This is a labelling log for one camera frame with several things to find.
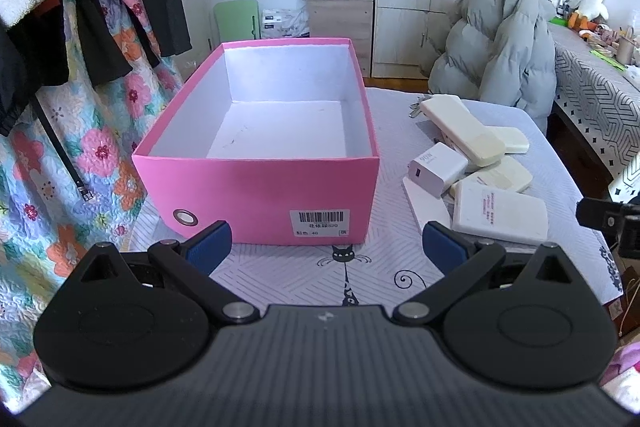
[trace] white sticker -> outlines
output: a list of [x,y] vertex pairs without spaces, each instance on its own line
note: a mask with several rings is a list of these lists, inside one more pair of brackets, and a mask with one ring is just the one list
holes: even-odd
[[622,315],[622,304],[620,303],[620,299],[616,299],[609,305],[609,315],[611,315],[612,321]]
[[292,210],[291,226],[296,237],[347,237],[348,210]]

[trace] black mechanical device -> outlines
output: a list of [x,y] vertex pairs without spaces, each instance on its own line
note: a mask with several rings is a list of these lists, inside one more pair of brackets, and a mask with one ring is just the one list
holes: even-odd
[[441,230],[433,240],[461,262],[392,317],[287,305],[260,317],[197,268],[229,252],[212,230],[145,253],[92,247],[36,325],[52,388],[14,425],[633,425],[598,387],[610,319],[554,244],[514,259],[447,246]]

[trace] open box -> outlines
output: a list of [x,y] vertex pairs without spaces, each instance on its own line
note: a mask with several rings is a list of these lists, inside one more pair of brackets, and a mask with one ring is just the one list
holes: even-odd
[[364,242],[380,159],[351,41],[222,44],[133,162],[185,237],[223,219],[236,243]]

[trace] floral fabric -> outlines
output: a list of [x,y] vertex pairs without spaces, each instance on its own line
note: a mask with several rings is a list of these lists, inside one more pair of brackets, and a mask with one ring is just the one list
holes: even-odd
[[26,406],[44,377],[33,327],[92,244],[122,245],[145,192],[131,153],[182,85],[170,58],[153,70],[125,4],[158,44],[141,0],[100,0],[114,40],[133,71],[94,90],[78,39],[74,0],[65,0],[69,82],[44,87],[40,103],[94,197],[82,201],[39,121],[28,109],[0,137],[0,397]]

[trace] black strap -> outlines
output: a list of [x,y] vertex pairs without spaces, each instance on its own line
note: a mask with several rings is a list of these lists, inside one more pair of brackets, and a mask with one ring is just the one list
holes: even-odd
[[33,97],[31,98],[31,107],[33,107],[33,110],[35,111],[36,116],[38,117],[38,120],[40,120],[40,123],[44,128],[44,132],[49,137],[49,140],[53,146],[53,149],[55,149],[56,152],[58,153],[58,156],[60,156],[60,159],[62,160],[62,163],[64,164],[66,171],[69,173],[69,175],[71,176],[71,179],[73,179],[74,183],[76,184],[76,187],[78,188],[78,192],[80,192],[82,199],[84,201],[89,201],[93,199],[94,195],[86,187],[86,185],[82,181],[82,178],[80,177],[80,174],[78,174],[78,171],[76,171],[76,168],[74,167],[73,163],[71,163],[71,159],[66,154],[65,148],[62,147],[62,143],[60,143],[58,136],[56,135],[55,131],[53,130],[53,127],[51,126],[49,120],[47,119],[47,115],[44,114],[44,110],[40,105],[40,100],[38,100],[38,97],[36,95],[33,95]]

